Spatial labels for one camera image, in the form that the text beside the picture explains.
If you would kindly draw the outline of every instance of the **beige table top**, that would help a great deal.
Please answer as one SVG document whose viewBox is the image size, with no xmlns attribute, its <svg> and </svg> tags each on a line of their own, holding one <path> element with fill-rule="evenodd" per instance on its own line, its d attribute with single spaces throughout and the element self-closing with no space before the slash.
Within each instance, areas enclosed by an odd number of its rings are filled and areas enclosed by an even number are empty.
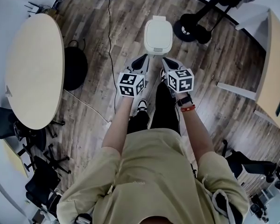
<svg viewBox="0 0 280 224">
<path fill-rule="evenodd" d="M 256 92 L 256 103 L 280 128 L 280 114 L 276 109 L 280 103 L 280 21 L 269 11 L 268 42 L 266 60 Z"/>
<path fill-rule="evenodd" d="M 16 117 L 31 129 L 54 118 L 64 78 L 63 39 L 46 14 L 28 18 L 17 32 L 7 56 L 6 91 Z"/>
</svg>

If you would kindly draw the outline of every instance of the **wooden floor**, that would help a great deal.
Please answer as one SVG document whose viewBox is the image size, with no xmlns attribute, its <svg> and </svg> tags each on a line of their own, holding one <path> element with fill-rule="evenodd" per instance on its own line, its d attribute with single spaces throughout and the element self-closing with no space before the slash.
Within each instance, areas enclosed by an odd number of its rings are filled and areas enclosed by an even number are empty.
<svg viewBox="0 0 280 224">
<path fill-rule="evenodd" d="M 125 60 L 144 54 L 144 27 L 153 15 L 166 16 L 174 24 L 183 13 L 195 13 L 203 6 L 198 0 L 111 0 L 111 41 L 115 79 L 123 71 Z M 64 0 L 59 7 L 66 22 L 62 27 L 64 45 L 72 39 L 85 38 L 84 50 L 88 73 L 83 86 L 72 93 L 96 109 L 110 121 L 113 118 L 115 88 L 111 61 L 108 57 L 109 14 L 107 0 Z M 210 29 L 219 14 L 209 12 L 202 24 Z M 256 91 L 263 69 L 265 53 L 243 31 L 237 31 L 229 20 L 223 19 L 207 44 L 181 42 L 174 35 L 167 57 L 180 60 L 195 75 L 192 97 L 197 112 L 207 127 L 216 152 L 222 153 L 222 139 L 230 148 L 243 152 L 254 160 L 280 162 L 280 130 L 253 114 L 260 110 L 255 102 L 216 87 L 217 82 Z M 152 57 L 147 73 L 149 83 L 142 97 L 148 101 L 148 113 L 154 113 L 156 87 L 160 82 L 161 58 Z M 52 140 L 56 157 L 69 156 L 63 166 L 72 173 L 62 174 L 60 188 L 65 191 L 77 179 L 94 154 L 100 149 L 107 130 L 106 122 L 91 108 L 63 91 L 56 119 L 66 121 L 55 127 L 58 138 Z M 189 160 L 196 165 L 185 125 L 181 117 L 181 134 Z M 239 182 L 249 195 L 267 185 L 260 175 L 243 172 Z"/>
</svg>

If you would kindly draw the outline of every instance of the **sleeve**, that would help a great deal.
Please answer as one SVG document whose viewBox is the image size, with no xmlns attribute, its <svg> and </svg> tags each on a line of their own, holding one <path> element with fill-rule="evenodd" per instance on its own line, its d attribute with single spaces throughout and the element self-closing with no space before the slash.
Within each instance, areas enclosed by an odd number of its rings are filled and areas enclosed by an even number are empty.
<svg viewBox="0 0 280 224">
<path fill-rule="evenodd" d="M 205 153 L 198 162 L 197 179 L 204 182 L 205 188 L 211 193 L 221 189 L 244 219 L 249 208 L 249 201 L 238 180 L 229 168 L 227 160 L 215 152 Z"/>
<path fill-rule="evenodd" d="M 120 154 L 116 149 L 101 148 L 61 197 L 56 211 L 60 224 L 74 223 L 78 214 L 88 212 L 106 195 L 114 182 L 119 162 Z"/>
</svg>

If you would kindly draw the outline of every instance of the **red wristband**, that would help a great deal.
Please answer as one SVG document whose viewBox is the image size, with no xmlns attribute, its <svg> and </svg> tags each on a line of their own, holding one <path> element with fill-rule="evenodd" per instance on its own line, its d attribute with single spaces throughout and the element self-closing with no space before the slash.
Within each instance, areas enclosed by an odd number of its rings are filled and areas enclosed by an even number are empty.
<svg viewBox="0 0 280 224">
<path fill-rule="evenodd" d="M 194 110 L 195 108 L 196 108 L 195 105 L 192 105 L 191 107 L 188 107 L 188 108 L 181 108 L 181 112 L 191 111 L 191 110 Z"/>
</svg>

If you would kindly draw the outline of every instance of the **black pants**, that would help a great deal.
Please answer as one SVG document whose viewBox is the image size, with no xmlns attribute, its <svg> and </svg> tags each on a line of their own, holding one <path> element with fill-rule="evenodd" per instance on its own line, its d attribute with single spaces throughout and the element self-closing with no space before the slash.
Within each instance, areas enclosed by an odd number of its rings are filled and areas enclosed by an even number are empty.
<svg viewBox="0 0 280 224">
<path fill-rule="evenodd" d="M 147 129 L 149 116 L 146 111 L 139 111 L 136 116 L 131 117 L 127 128 L 127 133 Z M 155 98 L 155 112 L 151 129 L 168 128 L 179 131 L 179 120 L 175 112 L 175 98 L 172 98 L 169 88 L 161 82 L 158 86 Z"/>
</svg>

